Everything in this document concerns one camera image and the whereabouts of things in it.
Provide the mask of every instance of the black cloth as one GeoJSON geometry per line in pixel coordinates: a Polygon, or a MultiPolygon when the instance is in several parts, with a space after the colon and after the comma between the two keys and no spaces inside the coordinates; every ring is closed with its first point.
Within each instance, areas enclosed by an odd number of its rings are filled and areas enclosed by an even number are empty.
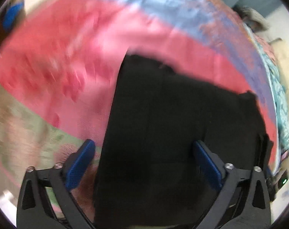
{"type": "Polygon", "coordinates": [[[217,193],[200,172],[191,144],[202,140],[224,163],[252,169],[265,135],[255,96],[238,95],[126,56],[95,180],[98,228],[198,221],[217,193]]]}

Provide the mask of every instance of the metal screw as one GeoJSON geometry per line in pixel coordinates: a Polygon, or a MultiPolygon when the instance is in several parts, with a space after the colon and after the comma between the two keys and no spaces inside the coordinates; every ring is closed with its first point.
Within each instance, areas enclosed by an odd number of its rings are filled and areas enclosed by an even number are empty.
{"type": "Polygon", "coordinates": [[[259,166],[255,166],[255,167],[254,167],[254,170],[255,170],[256,172],[261,172],[261,171],[262,171],[259,166]]]}
{"type": "Polygon", "coordinates": [[[28,167],[27,172],[32,172],[34,170],[35,170],[35,168],[33,166],[30,166],[30,167],[28,167]]]}
{"type": "Polygon", "coordinates": [[[56,163],[54,166],[55,169],[61,169],[62,167],[63,167],[62,163],[56,163]]]}
{"type": "Polygon", "coordinates": [[[225,168],[226,168],[226,169],[233,169],[234,166],[233,166],[233,164],[231,164],[231,163],[227,163],[227,164],[225,164],[225,168]]]}

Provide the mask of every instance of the bedspread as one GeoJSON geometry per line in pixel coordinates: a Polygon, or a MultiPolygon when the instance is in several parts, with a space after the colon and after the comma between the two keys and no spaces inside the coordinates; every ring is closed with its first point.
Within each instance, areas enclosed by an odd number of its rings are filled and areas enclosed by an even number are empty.
{"type": "MultiPolygon", "coordinates": [[[[86,138],[96,142],[98,163],[126,52],[236,93],[253,91],[277,142],[264,65],[222,1],[51,0],[0,49],[0,169],[17,186],[27,166],[49,168],[86,138]]],[[[75,196],[91,211],[89,193],[75,196]]]]}

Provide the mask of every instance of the blue object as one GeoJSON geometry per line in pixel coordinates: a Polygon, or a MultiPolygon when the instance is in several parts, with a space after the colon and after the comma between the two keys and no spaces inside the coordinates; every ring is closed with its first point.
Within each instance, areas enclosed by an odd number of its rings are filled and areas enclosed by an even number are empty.
{"type": "Polygon", "coordinates": [[[78,152],[75,153],[77,157],[66,174],[65,186],[67,190],[70,191],[80,184],[80,181],[88,165],[91,163],[92,159],[95,156],[95,152],[96,152],[95,142],[93,142],[90,139],[87,139],[80,147],[78,152]]]}
{"type": "Polygon", "coordinates": [[[24,4],[23,2],[21,2],[15,4],[14,6],[8,9],[2,22],[2,26],[5,29],[5,31],[8,32],[12,28],[15,18],[18,15],[19,11],[23,9],[23,6],[24,4]]]}
{"type": "Polygon", "coordinates": [[[197,164],[203,170],[211,188],[220,191],[223,187],[223,177],[217,165],[199,142],[193,144],[192,151],[197,164]]]}

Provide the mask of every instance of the wall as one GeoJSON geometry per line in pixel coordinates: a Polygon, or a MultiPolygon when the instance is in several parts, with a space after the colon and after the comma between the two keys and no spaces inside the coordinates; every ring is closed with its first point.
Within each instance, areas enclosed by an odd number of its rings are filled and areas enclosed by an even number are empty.
{"type": "Polygon", "coordinates": [[[285,6],[281,5],[267,16],[266,20],[270,24],[270,29],[259,35],[268,42],[281,38],[289,45],[289,12],[285,6]]]}

